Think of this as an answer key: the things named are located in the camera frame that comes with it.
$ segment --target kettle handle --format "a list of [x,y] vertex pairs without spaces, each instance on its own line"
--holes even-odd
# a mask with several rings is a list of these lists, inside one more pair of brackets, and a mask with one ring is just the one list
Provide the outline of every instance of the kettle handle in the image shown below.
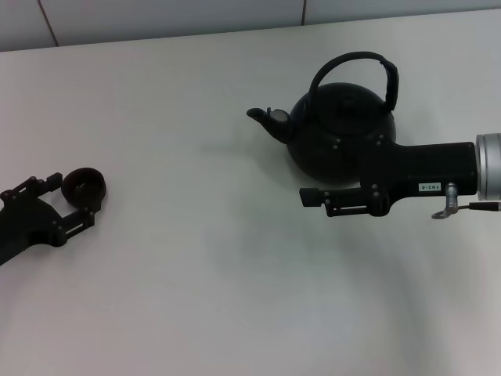
[[395,109],[397,104],[398,97],[398,70],[397,67],[386,60],[382,55],[379,55],[374,52],[350,52],[335,59],[332,59],[329,63],[325,64],[319,72],[313,78],[312,84],[310,86],[310,90],[308,92],[308,98],[306,99],[306,111],[308,113],[309,109],[312,108],[313,100],[315,99],[316,90],[320,85],[320,82],[327,76],[327,74],[342,63],[346,63],[351,60],[358,59],[373,59],[379,61],[384,69],[386,70],[387,75],[387,84],[386,84],[386,100],[383,105],[384,112],[392,112]]

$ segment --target black kettle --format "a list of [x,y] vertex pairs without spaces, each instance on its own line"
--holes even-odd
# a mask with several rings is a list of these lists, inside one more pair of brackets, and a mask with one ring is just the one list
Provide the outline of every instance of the black kettle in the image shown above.
[[[335,83],[319,86],[335,67],[350,60],[378,60],[386,70],[386,98],[362,86]],[[285,143],[301,170],[328,183],[352,183],[359,179],[357,150],[377,140],[395,141],[391,112],[398,96],[398,71],[381,55],[351,52],[339,56],[313,78],[309,92],[288,114],[283,110],[253,108],[247,115],[268,133]]]

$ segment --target round black object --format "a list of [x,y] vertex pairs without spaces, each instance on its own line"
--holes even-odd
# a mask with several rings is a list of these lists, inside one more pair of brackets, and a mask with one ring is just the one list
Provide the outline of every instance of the round black object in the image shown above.
[[97,211],[106,196],[106,183],[103,174],[94,168],[79,168],[64,178],[61,191],[74,207]]
[[384,101],[370,90],[348,83],[319,86],[307,109],[308,94],[290,117],[300,122],[287,144],[291,157],[308,175],[329,183],[352,183],[359,177],[355,144],[395,141],[395,121]]

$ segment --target metal clamp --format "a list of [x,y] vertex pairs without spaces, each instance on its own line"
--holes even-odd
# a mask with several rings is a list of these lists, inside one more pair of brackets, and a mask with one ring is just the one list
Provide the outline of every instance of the metal clamp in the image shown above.
[[433,219],[446,219],[453,214],[456,214],[460,207],[458,205],[457,185],[449,183],[445,186],[445,208],[443,211],[437,212],[431,216]]

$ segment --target silver cylinder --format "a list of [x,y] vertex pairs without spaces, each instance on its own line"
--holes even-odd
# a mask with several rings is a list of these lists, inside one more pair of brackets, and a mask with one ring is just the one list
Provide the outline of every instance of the silver cylinder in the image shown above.
[[456,214],[459,210],[459,205],[457,201],[457,185],[454,183],[449,183],[445,186],[445,210],[444,214],[448,217],[452,214]]
[[501,200],[501,134],[477,136],[478,199]]

